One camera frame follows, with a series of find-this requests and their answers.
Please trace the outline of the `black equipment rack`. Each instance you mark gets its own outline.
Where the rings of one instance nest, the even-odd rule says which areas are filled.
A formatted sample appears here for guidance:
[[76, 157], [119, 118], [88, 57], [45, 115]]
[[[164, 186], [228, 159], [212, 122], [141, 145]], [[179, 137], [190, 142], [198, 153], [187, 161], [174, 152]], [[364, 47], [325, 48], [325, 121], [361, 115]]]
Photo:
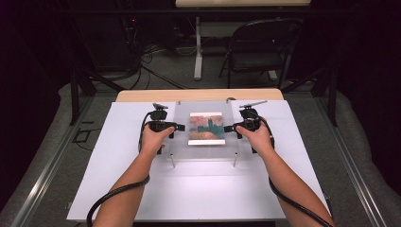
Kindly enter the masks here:
[[78, 17], [81, 37], [95, 68], [104, 71], [128, 71], [137, 63], [127, 44], [125, 29], [116, 17]]

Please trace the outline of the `black metal stand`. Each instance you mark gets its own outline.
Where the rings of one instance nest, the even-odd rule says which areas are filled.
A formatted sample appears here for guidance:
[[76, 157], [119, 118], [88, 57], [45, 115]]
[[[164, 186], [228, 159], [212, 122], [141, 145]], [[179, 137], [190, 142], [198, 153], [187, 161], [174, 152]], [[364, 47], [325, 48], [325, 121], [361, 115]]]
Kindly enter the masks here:
[[86, 96], [94, 96], [96, 94], [96, 88], [92, 83], [92, 79], [100, 81], [102, 84], [112, 88], [116, 92], [121, 92], [124, 90], [122, 86], [115, 84], [109, 79], [105, 79], [103, 76], [95, 73], [94, 71], [86, 68], [75, 68], [70, 75], [70, 94], [72, 105], [72, 118], [70, 125], [75, 125], [80, 116], [79, 91], [82, 91]]
[[328, 92], [327, 98], [327, 116], [334, 127], [337, 127], [336, 120], [336, 101], [338, 87], [338, 69], [335, 67], [324, 67], [316, 70], [312, 74], [303, 77], [294, 83], [281, 89], [283, 94], [289, 93], [304, 85], [307, 81], [315, 79], [311, 89], [311, 94], [314, 97], [322, 97], [325, 92]]

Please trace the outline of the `black folding chair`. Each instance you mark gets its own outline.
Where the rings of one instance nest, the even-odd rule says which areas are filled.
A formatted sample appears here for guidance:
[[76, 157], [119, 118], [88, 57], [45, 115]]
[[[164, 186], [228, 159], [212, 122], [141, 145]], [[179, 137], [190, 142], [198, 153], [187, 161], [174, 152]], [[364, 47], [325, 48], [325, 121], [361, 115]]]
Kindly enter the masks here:
[[280, 71], [281, 86], [291, 44], [302, 23], [296, 19], [256, 20], [240, 26], [232, 35], [219, 75], [227, 70], [227, 87], [232, 74]]

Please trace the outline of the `white desk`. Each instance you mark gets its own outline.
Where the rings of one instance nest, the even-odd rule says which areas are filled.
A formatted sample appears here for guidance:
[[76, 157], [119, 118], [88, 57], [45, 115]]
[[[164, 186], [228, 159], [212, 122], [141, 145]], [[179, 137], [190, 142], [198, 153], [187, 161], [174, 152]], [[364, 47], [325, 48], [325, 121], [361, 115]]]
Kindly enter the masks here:
[[[250, 8], [284, 8], [308, 7], [311, 0], [176, 0], [178, 9], [250, 9]], [[197, 16], [195, 22], [196, 59], [194, 80], [202, 75], [202, 38], [231, 37], [241, 25], [239, 19], [232, 22], [205, 22], [204, 16]]]

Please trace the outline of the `person's right hand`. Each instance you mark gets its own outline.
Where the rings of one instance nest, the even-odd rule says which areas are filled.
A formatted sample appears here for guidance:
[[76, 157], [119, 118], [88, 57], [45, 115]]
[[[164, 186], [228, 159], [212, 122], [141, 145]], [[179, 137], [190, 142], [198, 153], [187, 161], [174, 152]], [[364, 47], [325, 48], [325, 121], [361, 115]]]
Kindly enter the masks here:
[[251, 147], [256, 150], [260, 157], [266, 158], [274, 153], [265, 119], [261, 120], [260, 127], [255, 131], [249, 131], [241, 126], [237, 126], [236, 130], [249, 140]]

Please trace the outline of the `wooden table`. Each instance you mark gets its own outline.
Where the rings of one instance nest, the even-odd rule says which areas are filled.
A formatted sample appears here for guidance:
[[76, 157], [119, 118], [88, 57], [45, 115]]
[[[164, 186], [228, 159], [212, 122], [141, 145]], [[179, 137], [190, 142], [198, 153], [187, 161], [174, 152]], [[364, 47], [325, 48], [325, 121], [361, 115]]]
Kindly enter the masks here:
[[172, 102], [198, 100], [266, 99], [283, 100], [278, 89], [187, 89], [187, 90], [126, 90], [117, 95], [116, 102]]

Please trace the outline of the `clear acrylic photo frame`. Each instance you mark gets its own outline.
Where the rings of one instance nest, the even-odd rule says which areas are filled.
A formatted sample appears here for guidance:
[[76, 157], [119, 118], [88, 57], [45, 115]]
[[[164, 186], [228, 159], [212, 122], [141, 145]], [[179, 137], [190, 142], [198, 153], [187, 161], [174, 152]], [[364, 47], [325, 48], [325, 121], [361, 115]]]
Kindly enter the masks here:
[[167, 155], [180, 161], [218, 161], [232, 162], [239, 154], [238, 142], [234, 132], [225, 132], [225, 144], [218, 146], [189, 146], [189, 115], [191, 113], [221, 112], [223, 127], [234, 123], [230, 101], [179, 101], [176, 104], [173, 120], [185, 125], [185, 131], [177, 131], [175, 138], [169, 142]]

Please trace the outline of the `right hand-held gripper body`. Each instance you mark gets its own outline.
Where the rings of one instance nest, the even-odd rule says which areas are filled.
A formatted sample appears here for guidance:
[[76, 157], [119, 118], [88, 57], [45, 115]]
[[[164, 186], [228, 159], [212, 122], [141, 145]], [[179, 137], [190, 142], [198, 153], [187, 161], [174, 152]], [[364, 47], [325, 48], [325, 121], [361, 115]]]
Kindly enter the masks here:
[[267, 124], [266, 119], [260, 116], [257, 110], [254, 108], [255, 105], [259, 104], [262, 104], [262, 101], [240, 106], [239, 112], [243, 120], [241, 122], [234, 123], [232, 129], [236, 131], [236, 128], [240, 126], [248, 131], [256, 131], [260, 128], [261, 123]]

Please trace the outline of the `white table sheet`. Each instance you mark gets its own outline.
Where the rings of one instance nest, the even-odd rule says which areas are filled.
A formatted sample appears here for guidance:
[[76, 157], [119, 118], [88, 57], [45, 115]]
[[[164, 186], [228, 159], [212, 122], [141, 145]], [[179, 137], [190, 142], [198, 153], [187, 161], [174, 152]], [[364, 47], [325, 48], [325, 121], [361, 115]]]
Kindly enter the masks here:
[[[256, 105], [272, 130], [275, 150], [298, 176], [327, 204], [309, 160], [292, 111], [285, 100], [230, 101], [234, 123], [242, 121], [240, 106]], [[138, 138], [144, 116], [153, 111], [151, 102], [115, 102], [106, 117], [92, 152], [68, 220], [85, 221], [90, 208], [104, 196], [138, 154]], [[167, 106], [172, 121], [177, 102]], [[136, 221], [229, 221], [278, 220], [285, 218], [270, 189], [262, 160], [246, 138], [237, 140], [239, 154], [232, 162], [180, 161], [167, 155], [172, 139], [157, 155], [150, 182], [136, 215]]]

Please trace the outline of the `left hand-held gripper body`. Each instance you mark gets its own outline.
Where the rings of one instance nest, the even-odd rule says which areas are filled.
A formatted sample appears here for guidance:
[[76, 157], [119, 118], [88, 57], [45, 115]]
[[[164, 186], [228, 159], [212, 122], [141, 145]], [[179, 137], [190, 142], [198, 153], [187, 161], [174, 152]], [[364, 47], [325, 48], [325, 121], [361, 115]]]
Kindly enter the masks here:
[[160, 132], [170, 127], [173, 127], [175, 131], [178, 129], [178, 126], [175, 122], [166, 122], [167, 106], [153, 103], [153, 107], [154, 111], [149, 113], [150, 121], [148, 122], [149, 127], [153, 131]]

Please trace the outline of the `aluminium rail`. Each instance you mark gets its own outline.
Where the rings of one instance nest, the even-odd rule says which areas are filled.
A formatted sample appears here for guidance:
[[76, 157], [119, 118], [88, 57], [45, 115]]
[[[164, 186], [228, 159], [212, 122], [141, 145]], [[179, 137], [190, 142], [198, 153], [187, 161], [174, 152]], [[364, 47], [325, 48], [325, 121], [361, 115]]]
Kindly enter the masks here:
[[73, 125], [70, 124], [72, 101], [70, 97], [61, 101], [56, 116], [26, 174], [9, 200], [8, 209], [15, 210], [9, 227], [27, 227], [29, 224], [78, 131], [78, 123], [90, 109], [93, 100], [90, 96], [82, 98], [78, 105], [79, 115]]
[[332, 124], [328, 113], [326, 111], [326, 105], [321, 97], [315, 99], [315, 103], [319, 108], [321, 115], [323, 116], [324, 122], [328, 129], [331, 131], [338, 147], [340, 148], [340, 158], [343, 166], [347, 172], [348, 177], [357, 193], [357, 196], [362, 204], [362, 207], [367, 215], [372, 227], [388, 227], [385, 219], [380, 213], [378, 206], [372, 196], [371, 190], [363, 180], [360, 171], [357, 168], [357, 164], [354, 161], [345, 141], [340, 133], [340, 130]]

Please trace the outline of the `person's left hand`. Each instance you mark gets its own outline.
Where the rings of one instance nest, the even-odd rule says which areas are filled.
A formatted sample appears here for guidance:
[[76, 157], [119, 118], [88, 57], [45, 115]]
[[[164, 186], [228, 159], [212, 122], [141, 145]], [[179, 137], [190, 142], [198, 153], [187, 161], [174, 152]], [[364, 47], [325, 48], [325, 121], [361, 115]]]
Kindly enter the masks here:
[[164, 145], [164, 140], [174, 132], [173, 127], [163, 131], [153, 131], [149, 125], [146, 125], [142, 132], [140, 155], [148, 158], [154, 158], [157, 151]]

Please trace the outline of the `orange and teal painting print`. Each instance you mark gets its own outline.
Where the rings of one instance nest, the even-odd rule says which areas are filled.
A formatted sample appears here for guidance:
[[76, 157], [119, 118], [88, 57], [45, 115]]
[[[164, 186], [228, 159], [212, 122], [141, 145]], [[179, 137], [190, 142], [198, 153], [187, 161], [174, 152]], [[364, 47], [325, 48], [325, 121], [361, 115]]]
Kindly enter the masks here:
[[221, 112], [191, 113], [189, 115], [189, 146], [218, 146], [225, 144]]

